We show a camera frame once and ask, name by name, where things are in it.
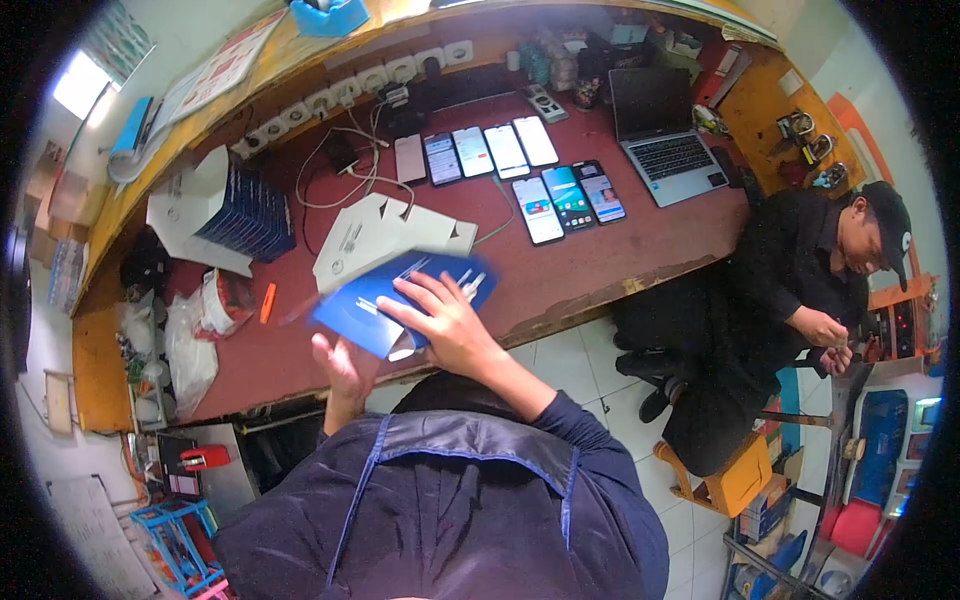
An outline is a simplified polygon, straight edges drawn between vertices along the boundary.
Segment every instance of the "hand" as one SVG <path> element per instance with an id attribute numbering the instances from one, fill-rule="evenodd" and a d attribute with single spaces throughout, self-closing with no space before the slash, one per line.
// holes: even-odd
<path id="1" fill-rule="evenodd" d="M 819 310 L 801 306 L 786 323 L 818 348 L 840 348 L 847 344 L 847 328 Z"/>
<path id="2" fill-rule="evenodd" d="M 843 346 L 840 348 L 827 348 L 827 351 L 820 355 L 820 364 L 824 371 L 829 375 L 842 375 L 850 366 L 850 360 L 853 358 L 853 350 Z"/>
<path id="3" fill-rule="evenodd" d="M 440 275 L 440 281 L 413 272 L 409 281 L 395 279 L 394 286 L 427 314 L 383 296 L 376 299 L 376 306 L 430 340 L 427 356 L 431 363 L 483 383 L 509 356 L 480 323 L 460 286 L 447 272 Z"/>
<path id="4" fill-rule="evenodd" d="M 330 347 L 330 342 L 322 333 L 315 333 L 310 343 L 313 345 L 314 360 L 330 379 L 324 432 L 333 435 L 363 414 L 364 400 L 373 389 L 380 359 L 343 336 L 340 336 L 334 348 Z"/>

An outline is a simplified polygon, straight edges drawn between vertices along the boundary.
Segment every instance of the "orange stool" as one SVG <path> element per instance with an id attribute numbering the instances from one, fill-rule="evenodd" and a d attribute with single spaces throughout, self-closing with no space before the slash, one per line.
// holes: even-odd
<path id="1" fill-rule="evenodd" d="M 751 434 L 724 467 L 706 477 L 696 490 L 690 486 L 686 467 L 666 442 L 657 442 L 654 456 L 677 471 L 680 486 L 670 490 L 675 496 L 729 517 L 747 508 L 773 477 L 766 440 L 757 433 Z"/>

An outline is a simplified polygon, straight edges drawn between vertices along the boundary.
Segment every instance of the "black cap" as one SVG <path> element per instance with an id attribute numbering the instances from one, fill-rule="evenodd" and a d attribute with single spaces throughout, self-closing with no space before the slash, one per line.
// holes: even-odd
<path id="1" fill-rule="evenodd" d="M 900 276 L 900 288 L 906 291 L 906 271 L 903 269 L 903 257 L 910 250 L 913 235 L 910 232 L 910 215 L 907 214 L 903 198 L 886 181 L 874 181 L 863 186 L 860 196 L 876 215 L 880 227 L 880 246 L 887 264 Z"/>

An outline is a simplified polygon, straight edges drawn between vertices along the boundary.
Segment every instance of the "laptop screen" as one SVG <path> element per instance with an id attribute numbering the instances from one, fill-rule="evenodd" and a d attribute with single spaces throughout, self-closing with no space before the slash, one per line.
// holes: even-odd
<path id="1" fill-rule="evenodd" d="M 610 93 L 617 141 L 693 127 L 690 74 L 684 69 L 613 69 Z"/>

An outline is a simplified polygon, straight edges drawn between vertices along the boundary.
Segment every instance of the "whiteboard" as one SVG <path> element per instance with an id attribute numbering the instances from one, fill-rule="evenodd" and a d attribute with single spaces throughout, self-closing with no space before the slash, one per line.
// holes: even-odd
<path id="1" fill-rule="evenodd" d="M 133 554 L 100 477 L 48 481 L 60 530 L 106 598 L 142 600 L 157 592 Z"/>

